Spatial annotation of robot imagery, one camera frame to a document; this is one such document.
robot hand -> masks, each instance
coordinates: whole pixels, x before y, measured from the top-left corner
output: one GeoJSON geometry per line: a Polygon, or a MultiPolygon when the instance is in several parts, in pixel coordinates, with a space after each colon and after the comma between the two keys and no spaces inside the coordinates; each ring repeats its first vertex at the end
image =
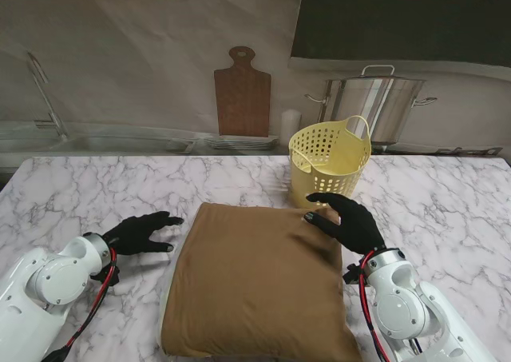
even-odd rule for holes
{"type": "Polygon", "coordinates": [[[368,254],[371,250],[385,248],[385,241],[376,226],[373,215],[362,205],[335,193],[313,193],[307,196],[310,202],[329,204],[341,217],[341,225],[317,213],[305,214],[305,220],[330,237],[358,254],[368,254]]]}
{"type": "Polygon", "coordinates": [[[183,218],[170,217],[169,212],[156,212],[123,220],[103,235],[103,241],[117,254],[132,256],[138,253],[171,252],[174,247],[166,242],[154,242],[149,237],[165,226],[181,225],[183,218]]]}

brown pillow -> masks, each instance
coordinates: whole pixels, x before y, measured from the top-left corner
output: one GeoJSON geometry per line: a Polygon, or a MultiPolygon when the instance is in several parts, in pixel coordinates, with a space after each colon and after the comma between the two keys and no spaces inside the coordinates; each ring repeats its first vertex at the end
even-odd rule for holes
{"type": "Polygon", "coordinates": [[[361,361],[345,323],[339,243],[305,212],[202,204],[167,299],[167,354],[361,361]]]}

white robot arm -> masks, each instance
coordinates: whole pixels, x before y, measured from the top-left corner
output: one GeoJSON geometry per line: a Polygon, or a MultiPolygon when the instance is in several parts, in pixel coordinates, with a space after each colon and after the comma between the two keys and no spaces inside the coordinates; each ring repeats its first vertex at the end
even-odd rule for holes
{"type": "Polygon", "coordinates": [[[418,282],[399,249],[369,258],[363,271],[376,291],[374,322],[397,362],[497,362],[440,290],[418,282]],[[419,352],[412,340],[437,332],[440,338],[419,352]]]}
{"type": "Polygon", "coordinates": [[[89,276],[110,257],[101,236],[90,233],[59,254],[36,248],[19,258],[0,280],[0,360],[40,362],[89,276]]]}

table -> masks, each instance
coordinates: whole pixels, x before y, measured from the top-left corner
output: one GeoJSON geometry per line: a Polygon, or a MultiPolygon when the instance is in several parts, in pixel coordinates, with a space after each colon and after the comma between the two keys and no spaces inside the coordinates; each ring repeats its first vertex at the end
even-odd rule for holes
{"type": "MultiPolygon", "coordinates": [[[[36,157],[0,193],[0,273],[33,246],[57,252],[73,237],[104,233],[132,215],[168,210],[188,232],[202,202],[288,207],[289,162],[275,157],[36,157]]],[[[502,159],[373,156],[353,198],[373,214],[500,361],[511,355],[511,170],[502,159]]],[[[68,361],[161,362],[156,322],[173,254],[121,257],[107,296],[68,361]]],[[[344,249],[344,266],[357,257],[344,249]]],[[[85,319],[96,284],[74,305],[54,348],[85,319]]],[[[377,361],[358,294],[345,287],[347,323],[365,361],[377,361]]]]}

red cable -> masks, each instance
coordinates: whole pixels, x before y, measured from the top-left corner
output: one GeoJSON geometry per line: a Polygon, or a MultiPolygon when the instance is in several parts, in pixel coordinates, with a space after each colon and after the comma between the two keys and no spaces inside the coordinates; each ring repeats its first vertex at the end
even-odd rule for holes
{"type": "Polygon", "coordinates": [[[370,333],[376,340],[377,349],[378,349],[377,351],[382,355],[383,359],[386,362],[390,362],[389,357],[385,353],[385,349],[383,348],[382,344],[380,343],[378,335],[376,334],[376,331],[374,330],[374,327],[372,326],[372,320],[370,318],[370,312],[369,312],[369,304],[367,303],[366,289],[364,286],[363,268],[366,266],[366,262],[369,260],[369,258],[373,254],[374,254],[374,250],[371,250],[370,252],[368,252],[368,254],[365,255],[364,258],[362,259],[362,262],[360,265],[360,276],[358,278],[358,286],[359,286],[359,290],[360,290],[360,302],[362,304],[362,310],[364,311],[364,316],[366,318],[367,325],[369,326],[370,333]]]}
{"type": "MultiPolygon", "coordinates": [[[[114,262],[117,259],[117,254],[115,253],[114,249],[110,249],[110,259],[112,262],[114,262]]],[[[110,280],[112,279],[113,272],[115,272],[115,264],[110,266],[109,273],[106,275],[105,281],[101,285],[101,288],[99,289],[99,293],[96,295],[96,299],[93,302],[93,307],[90,309],[90,312],[93,312],[96,307],[98,306],[99,302],[101,301],[101,297],[105,294],[105,290],[109,287],[110,280]]],[[[77,332],[81,332],[84,324],[80,326],[77,332]]],[[[70,347],[73,345],[74,341],[77,339],[77,337],[72,336],[67,344],[65,344],[66,347],[70,347]]]]}

